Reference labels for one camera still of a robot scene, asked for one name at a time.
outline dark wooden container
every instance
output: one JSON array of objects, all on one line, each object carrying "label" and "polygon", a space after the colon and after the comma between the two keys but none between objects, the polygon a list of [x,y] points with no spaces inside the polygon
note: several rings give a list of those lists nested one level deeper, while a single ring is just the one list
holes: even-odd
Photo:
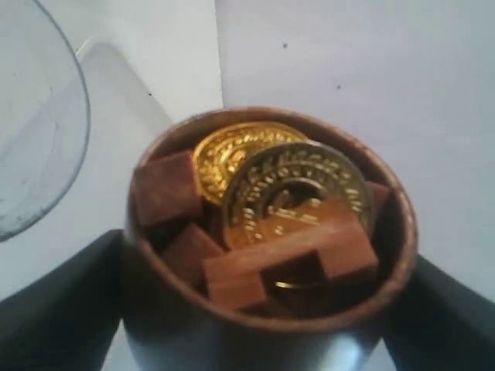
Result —
[{"label": "dark wooden container", "polygon": [[380,336],[381,318],[414,267],[417,229],[411,203],[390,168],[366,145],[314,117],[269,107],[200,114],[161,135],[138,165],[194,146],[229,124],[278,121],[347,155],[365,178],[392,189],[377,220],[373,246],[379,285],[366,300],[323,318],[257,318],[219,308],[189,288],[160,260],[136,223],[132,183],[123,254],[123,316],[143,369],[356,369]]}]

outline glass bowl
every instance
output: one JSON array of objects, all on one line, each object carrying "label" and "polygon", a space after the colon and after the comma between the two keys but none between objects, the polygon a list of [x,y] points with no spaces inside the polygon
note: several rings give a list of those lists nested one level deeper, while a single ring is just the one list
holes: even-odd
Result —
[{"label": "glass bowl", "polygon": [[0,241],[44,217],[82,166],[90,130],[84,77],[36,0],[0,2]]}]

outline gold medallion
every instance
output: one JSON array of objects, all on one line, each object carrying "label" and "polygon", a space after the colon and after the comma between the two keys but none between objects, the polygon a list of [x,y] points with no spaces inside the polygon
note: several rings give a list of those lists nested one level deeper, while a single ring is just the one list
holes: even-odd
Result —
[{"label": "gold medallion", "polygon": [[203,196],[220,205],[232,175],[256,151],[278,143],[306,140],[299,131],[271,121],[232,124],[215,131],[196,146],[193,154]]},{"label": "gold medallion", "polygon": [[230,249],[267,242],[353,210],[371,231],[373,203],[359,169],[314,141],[258,151],[237,170],[224,194],[224,241]]}]

